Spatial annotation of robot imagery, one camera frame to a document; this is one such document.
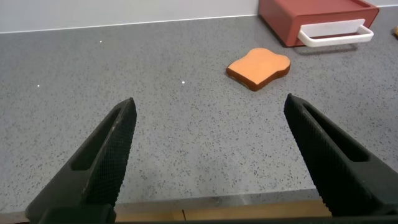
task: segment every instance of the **gray countertop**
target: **gray countertop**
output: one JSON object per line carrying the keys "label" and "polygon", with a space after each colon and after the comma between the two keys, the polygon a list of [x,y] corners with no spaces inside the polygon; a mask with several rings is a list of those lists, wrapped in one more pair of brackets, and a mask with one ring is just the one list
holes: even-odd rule
{"label": "gray countertop", "polygon": [[[137,126],[119,208],[318,198],[288,93],[398,171],[396,12],[381,10],[369,43],[317,49],[281,47],[256,16],[0,35],[0,213],[24,211],[128,97]],[[225,68],[255,47],[292,65],[252,92]]]}

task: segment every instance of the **dark object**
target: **dark object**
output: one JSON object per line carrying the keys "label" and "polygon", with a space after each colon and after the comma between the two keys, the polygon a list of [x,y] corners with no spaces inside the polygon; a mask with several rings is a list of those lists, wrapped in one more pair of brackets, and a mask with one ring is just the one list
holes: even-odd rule
{"label": "dark object", "polygon": [[30,222],[37,223],[50,208],[58,214],[60,211],[77,214],[79,209],[93,213],[110,205],[113,212],[126,171],[136,119],[132,98],[116,105],[27,207],[25,214]]}
{"label": "dark object", "polygon": [[285,115],[311,178],[333,216],[395,213],[395,171],[307,101],[289,94]]}
{"label": "dark object", "polygon": [[[187,223],[398,223],[396,172],[305,100],[289,94],[284,112],[334,217]],[[133,100],[118,104],[29,205],[29,220],[41,224],[114,222],[113,207],[135,123]]]}

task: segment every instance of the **orange bread slice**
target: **orange bread slice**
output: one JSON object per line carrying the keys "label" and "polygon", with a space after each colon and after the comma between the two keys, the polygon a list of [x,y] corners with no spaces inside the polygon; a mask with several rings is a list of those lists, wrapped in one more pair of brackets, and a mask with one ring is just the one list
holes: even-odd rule
{"label": "orange bread slice", "polygon": [[226,73],[250,90],[258,91],[276,78],[286,75],[289,69],[290,60],[285,55],[256,48],[228,66]]}

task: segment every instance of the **wooden edge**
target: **wooden edge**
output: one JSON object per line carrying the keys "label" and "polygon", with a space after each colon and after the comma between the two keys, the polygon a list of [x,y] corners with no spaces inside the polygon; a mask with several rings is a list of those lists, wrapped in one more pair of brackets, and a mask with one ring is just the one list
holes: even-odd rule
{"label": "wooden edge", "polygon": [[116,222],[185,221],[182,210],[159,213],[117,213]]}
{"label": "wooden edge", "polygon": [[229,208],[184,210],[187,221],[235,220],[253,218],[331,217],[322,200],[246,205]]}
{"label": "wooden edge", "polygon": [[286,69],[275,72],[270,77],[268,77],[264,81],[260,82],[258,85],[255,84],[254,82],[252,82],[251,80],[249,80],[248,78],[244,77],[243,75],[230,69],[229,67],[226,68],[226,73],[228,74],[228,76],[230,78],[233,78],[236,81],[242,83],[248,89],[250,89],[252,91],[258,91],[258,90],[262,89],[264,86],[266,86],[268,83],[274,81],[275,79],[282,78],[283,76],[287,75],[289,70],[290,70],[290,64]]}

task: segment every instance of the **red drawer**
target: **red drawer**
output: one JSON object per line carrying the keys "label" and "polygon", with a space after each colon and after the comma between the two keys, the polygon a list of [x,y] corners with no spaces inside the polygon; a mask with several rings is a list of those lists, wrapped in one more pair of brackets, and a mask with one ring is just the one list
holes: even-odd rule
{"label": "red drawer", "polygon": [[[354,31],[351,34],[360,34],[357,37],[345,37],[345,41],[338,41],[337,37],[329,38],[333,44],[325,44],[327,41],[309,37],[309,41],[322,42],[321,45],[347,44],[355,42],[353,40],[369,41],[373,33],[368,28],[379,13],[379,8],[362,0],[260,0],[259,4],[260,15],[288,47],[303,45],[298,36],[302,25],[308,24],[319,24],[305,28],[310,30],[312,37],[349,34],[349,31]],[[325,32],[313,30],[319,28]]]}

